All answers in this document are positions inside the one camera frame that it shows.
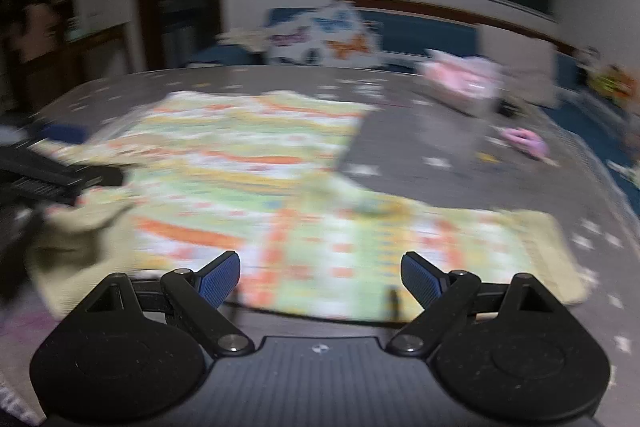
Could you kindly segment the colourful patterned baby garment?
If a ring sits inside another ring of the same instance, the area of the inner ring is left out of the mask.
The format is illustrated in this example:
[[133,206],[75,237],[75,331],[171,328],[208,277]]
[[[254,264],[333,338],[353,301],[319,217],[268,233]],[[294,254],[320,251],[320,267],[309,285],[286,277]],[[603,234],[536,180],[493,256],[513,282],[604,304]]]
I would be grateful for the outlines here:
[[413,319],[419,307],[399,275],[407,251],[488,282],[532,273],[566,305],[587,298],[547,213],[438,208],[339,173],[368,112],[291,91],[181,91],[113,139],[41,141],[39,153],[112,164],[125,181],[48,208],[27,273],[55,317],[107,274],[198,270],[224,251],[240,255],[245,306],[319,319],[386,321],[391,291],[401,318]]

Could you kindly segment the cream cloth on sofa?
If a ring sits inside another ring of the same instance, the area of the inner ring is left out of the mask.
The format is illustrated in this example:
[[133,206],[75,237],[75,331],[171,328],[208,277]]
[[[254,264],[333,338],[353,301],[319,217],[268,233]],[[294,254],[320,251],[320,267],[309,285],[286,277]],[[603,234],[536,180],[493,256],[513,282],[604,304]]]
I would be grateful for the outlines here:
[[231,28],[216,39],[222,46],[239,46],[250,53],[265,53],[270,47],[269,32],[264,28]]

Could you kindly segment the blue sofa bench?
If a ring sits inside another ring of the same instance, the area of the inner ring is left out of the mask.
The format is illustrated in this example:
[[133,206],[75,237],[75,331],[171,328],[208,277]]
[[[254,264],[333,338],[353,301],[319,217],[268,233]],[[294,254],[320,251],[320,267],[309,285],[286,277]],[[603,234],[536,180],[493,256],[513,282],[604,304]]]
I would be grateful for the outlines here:
[[[392,72],[412,72],[411,62],[428,49],[461,56],[478,53],[477,31],[472,25],[375,9],[362,9],[360,15],[381,38],[383,67]],[[258,65],[265,61],[264,56],[250,53],[238,44],[217,42],[192,54],[186,64]],[[622,112],[599,102],[578,86],[578,66],[573,57],[556,52],[554,66],[556,82],[564,90],[565,100],[544,113],[561,128],[582,138],[605,164],[612,161],[623,167],[634,165],[623,143]]]

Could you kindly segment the pink tissue pack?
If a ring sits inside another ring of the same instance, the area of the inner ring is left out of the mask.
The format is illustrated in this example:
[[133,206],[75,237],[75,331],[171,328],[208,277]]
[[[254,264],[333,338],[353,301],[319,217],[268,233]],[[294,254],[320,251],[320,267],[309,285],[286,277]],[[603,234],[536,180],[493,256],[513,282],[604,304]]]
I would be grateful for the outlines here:
[[480,56],[457,56],[427,50],[414,64],[419,91],[458,112],[475,118],[492,113],[501,98],[501,67]]

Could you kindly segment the butterfly print pillow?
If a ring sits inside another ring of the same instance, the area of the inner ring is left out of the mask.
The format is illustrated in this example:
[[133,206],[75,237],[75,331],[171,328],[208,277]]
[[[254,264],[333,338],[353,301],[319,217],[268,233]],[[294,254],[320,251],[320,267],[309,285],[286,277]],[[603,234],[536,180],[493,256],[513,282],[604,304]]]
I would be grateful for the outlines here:
[[348,2],[293,15],[268,28],[269,64],[377,69],[380,37]]

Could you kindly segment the grey square cushion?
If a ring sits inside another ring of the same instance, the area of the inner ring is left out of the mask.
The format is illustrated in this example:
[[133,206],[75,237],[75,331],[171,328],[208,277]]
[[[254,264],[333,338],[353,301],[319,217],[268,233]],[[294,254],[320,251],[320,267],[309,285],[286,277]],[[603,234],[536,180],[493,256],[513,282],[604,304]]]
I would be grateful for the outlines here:
[[551,42],[489,25],[476,30],[480,54],[500,66],[506,92],[526,103],[558,105],[556,47]]

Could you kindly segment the orange yellow plush toys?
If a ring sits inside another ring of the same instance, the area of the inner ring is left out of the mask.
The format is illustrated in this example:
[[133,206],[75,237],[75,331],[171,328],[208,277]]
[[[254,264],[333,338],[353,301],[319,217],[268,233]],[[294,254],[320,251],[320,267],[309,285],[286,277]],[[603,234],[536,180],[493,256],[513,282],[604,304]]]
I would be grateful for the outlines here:
[[618,108],[630,109],[639,92],[639,81],[626,70],[610,65],[590,75],[588,87]]

